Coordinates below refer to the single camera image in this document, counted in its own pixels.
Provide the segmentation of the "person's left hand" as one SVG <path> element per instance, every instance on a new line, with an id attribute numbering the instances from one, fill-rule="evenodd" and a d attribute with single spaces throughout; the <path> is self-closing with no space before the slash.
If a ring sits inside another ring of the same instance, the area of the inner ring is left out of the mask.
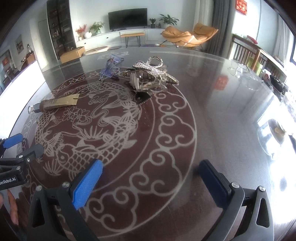
<path id="1" fill-rule="evenodd" d="M 3 207 L 5 201 L 8 201 L 9 203 L 9 213 L 12 223 L 15 225 L 19 225 L 18 207 L 16 204 L 16 200 L 13 194 L 8 189 L 4 190 L 4 192 L 1 192 L 1 208 Z"/>

